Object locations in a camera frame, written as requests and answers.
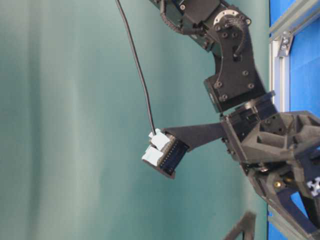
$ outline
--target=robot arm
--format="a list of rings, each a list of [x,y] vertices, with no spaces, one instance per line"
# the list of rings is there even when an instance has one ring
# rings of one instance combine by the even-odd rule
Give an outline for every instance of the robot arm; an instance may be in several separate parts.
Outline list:
[[[213,53],[215,75],[204,85],[220,123],[158,130],[143,160],[174,178],[186,152],[221,138],[256,193],[302,236],[320,240],[320,119],[277,111],[255,68],[251,19],[224,0],[150,1],[172,30]],[[291,199],[296,192],[307,216]]]

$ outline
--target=green curtain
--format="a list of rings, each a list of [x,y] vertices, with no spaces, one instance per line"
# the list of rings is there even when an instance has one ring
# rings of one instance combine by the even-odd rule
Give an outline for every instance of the green curtain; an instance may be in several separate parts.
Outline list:
[[[267,0],[252,18],[268,85]],[[156,127],[218,122],[203,85],[213,57],[122,0]],[[221,142],[188,153],[169,180],[141,161],[143,90],[113,0],[0,1],[0,239],[219,240],[246,210],[266,239],[266,205]]]

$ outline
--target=teal backdrop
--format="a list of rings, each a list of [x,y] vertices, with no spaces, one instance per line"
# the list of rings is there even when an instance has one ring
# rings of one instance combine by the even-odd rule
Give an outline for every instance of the teal backdrop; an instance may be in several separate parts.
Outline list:
[[[203,85],[213,57],[122,0],[158,128],[217,122]],[[252,18],[268,86],[269,1],[230,0]],[[0,1],[0,240],[219,240],[267,206],[219,141],[168,180],[141,161],[146,106],[113,0]]]

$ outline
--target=cable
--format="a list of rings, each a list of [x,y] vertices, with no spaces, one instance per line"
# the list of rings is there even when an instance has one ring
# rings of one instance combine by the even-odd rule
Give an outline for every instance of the cable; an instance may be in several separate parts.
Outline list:
[[[191,28],[191,29],[185,29],[182,27],[177,27],[174,25],[166,16],[166,0],[161,0],[160,3],[160,16],[163,20],[163,22],[168,25],[169,28],[171,28],[173,31],[175,31],[178,34],[182,35],[197,35],[203,33],[203,30],[201,28]]]
[[[246,43],[249,39],[249,29],[243,20],[236,18],[236,17],[228,19],[227,22],[228,22],[228,24],[238,28],[242,32],[241,42],[239,44],[239,47],[234,52],[234,56],[237,57],[237,56],[241,55],[242,51],[246,47]]]
[[[147,89],[147,86],[146,86],[145,77],[144,77],[144,75],[142,73],[142,70],[141,70],[141,66],[140,66],[140,62],[139,62],[139,59],[138,59],[135,43],[134,43],[134,40],[132,38],[130,27],[129,27],[125,12],[124,12],[124,10],[123,10],[123,8],[121,6],[120,0],[115,0],[115,2],[116,2],[116,5],[117,5],[117,7],[118,7],[118,9],[120,11],[122,20],[124,22],[125,30],[126,30],[126,32],[128,34],[131,50],[132,50],[132,53],[133,53],[133,58],[134,58],[135,65],[136,65],[136,68],[138,70],[139,77],[140,77],[141,84],[142,84],[143,91],[144,91],[145,102],[146,102],[146,107],[147,107],[147,112],[148,112],[148,117],[149,117],[151,130],[152,130],[153,136],[155,136],[156,135],[156,128],[155,128],[155,124],[154,124],[154,119],[152,117],[149,93],[148,93],[148,89]]]

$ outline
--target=metal frame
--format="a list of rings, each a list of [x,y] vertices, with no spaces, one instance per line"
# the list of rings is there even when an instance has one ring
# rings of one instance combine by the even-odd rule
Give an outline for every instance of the metal frame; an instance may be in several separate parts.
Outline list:
[[[274,104],[280,112],[290,110],[290,47],[287,54],[281,53],[284,35],[291,34],[294,38],[300,31],[320,16],[320,0],[296,0],[295,3],[270,28],[270,90],[276,96]]]

